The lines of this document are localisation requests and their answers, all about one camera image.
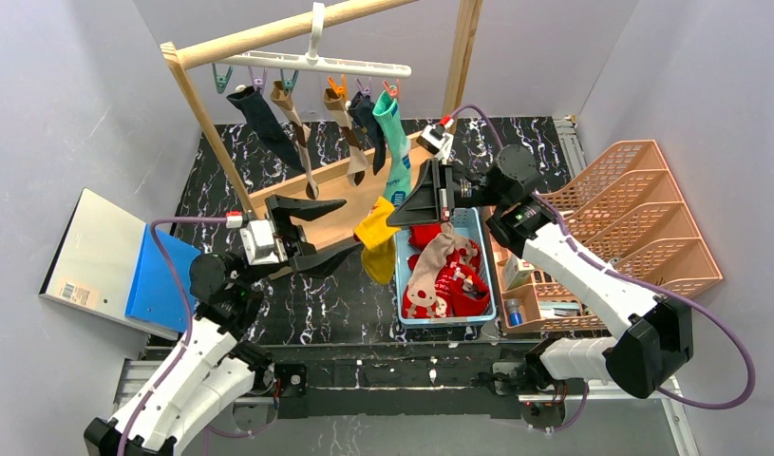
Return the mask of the mustard yellow sock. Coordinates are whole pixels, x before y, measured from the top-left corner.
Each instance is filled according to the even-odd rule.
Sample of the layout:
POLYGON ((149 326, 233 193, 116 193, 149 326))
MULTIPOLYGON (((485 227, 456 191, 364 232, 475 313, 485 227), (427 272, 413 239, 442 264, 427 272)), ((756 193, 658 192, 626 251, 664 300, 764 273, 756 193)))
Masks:
POLYGON ((397 227, 387 225, 395 207, 383 197, 372 205, 368 215, 354 228, 354 237, 363 244, 361 261, 370 279, 388 285, 395 271, 395 244, 397 227))

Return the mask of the mint green patterned sock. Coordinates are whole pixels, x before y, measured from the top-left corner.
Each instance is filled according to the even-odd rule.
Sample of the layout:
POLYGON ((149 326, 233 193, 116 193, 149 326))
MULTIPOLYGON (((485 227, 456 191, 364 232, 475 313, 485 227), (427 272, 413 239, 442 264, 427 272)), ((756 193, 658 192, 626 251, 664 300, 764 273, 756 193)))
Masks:
POLYGON ((401 205, 412 190, 411 142, 400 115, 398 101, 384 90, 373 108, 373 116, 381 127, 390 154, 390 167, 383 197, 394 207, 401 205))

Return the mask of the coral clothespin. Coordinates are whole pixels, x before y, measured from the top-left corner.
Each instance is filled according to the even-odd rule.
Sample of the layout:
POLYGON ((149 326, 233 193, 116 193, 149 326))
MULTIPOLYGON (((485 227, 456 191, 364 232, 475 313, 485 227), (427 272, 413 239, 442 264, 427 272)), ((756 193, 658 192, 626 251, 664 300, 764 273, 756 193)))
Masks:
POLYGON ((399 80, 397 80, 394 84, 391 84, 390 82, 384 80, 383 86, 384 86, 384 91, 389 95, 389 97, 393 101, 398 102, 400 100, 401 84, 399 80))

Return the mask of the lilac clothespin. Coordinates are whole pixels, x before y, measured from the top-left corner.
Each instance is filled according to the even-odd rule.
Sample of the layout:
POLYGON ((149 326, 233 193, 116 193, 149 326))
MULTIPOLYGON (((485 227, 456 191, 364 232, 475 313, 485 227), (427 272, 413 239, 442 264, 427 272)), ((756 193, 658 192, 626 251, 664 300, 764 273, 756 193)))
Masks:
POLYGON ((268 69, 264 67, 260 74, 256 74, 252 66, 248 66, 247 69, 251 78, 252 87, 257 91, 262 91, 266 86, 268 69))
POLYGON ((372 85, 371 85, 371 79, 368 79, 366 82, 363 82, 360 78, 355 78, 355 83, 358 88, 358 92, 363 97, 370 97, 371 91, 372 91, 372 85))

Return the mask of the white plastic clip hanger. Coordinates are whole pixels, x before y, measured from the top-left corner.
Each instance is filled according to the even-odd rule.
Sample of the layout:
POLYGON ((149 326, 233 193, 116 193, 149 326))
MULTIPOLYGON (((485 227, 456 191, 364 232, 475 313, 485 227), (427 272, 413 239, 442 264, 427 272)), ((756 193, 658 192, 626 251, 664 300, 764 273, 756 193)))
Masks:
POLYGON ((247 67, 270 67, 397 79, 407 79, 411 76, 410 66, 320 56, 318 49, 324 30, 325 10, 323 3, 313 3, 311 36, 308 51, 304 54, 250 50, 219 60, 219 62, 247 67))

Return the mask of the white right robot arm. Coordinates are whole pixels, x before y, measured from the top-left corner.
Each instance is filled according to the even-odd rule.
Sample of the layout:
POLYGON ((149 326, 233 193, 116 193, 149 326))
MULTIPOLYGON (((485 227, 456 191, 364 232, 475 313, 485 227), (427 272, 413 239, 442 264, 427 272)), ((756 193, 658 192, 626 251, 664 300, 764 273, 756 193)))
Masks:
POLYGON ((614 382, 645 399, 691 359, 691 309, 679 297, 620 275, 582 246, 538 195, 541 183, 535 159, 517 145, 503 147, 483 173, 428 159, 387 223, 426 225, 456 208, 491 207, 486 225, 493 239, 564 286, 610 333, 544 341, 526 353, 524 376, 540 388, 570 379, 614 382))

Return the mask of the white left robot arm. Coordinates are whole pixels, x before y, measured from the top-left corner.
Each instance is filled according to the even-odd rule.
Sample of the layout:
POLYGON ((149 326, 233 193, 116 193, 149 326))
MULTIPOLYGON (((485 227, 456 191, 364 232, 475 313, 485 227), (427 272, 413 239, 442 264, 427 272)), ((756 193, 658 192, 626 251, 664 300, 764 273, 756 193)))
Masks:
POLYGON ((284 268, 304 276, 330 276, 358 242, 319 250, 294 221, 320 219, 345 204, 344 199, 274 195, 266 198, 262 219, 241 212, 173 217, 175 224, 222 225, 242 238, 240 253, 198 255, 190 264, 188 287, 160 242, 157 228, 163 221, 153 221, 149 232, 182 298, 186 330, 123 407, 87 426, 88 453, 179 455, 220 412, 251 391, 272 363, 271 354, 248 338, 264 299, 255 283, 284 268))

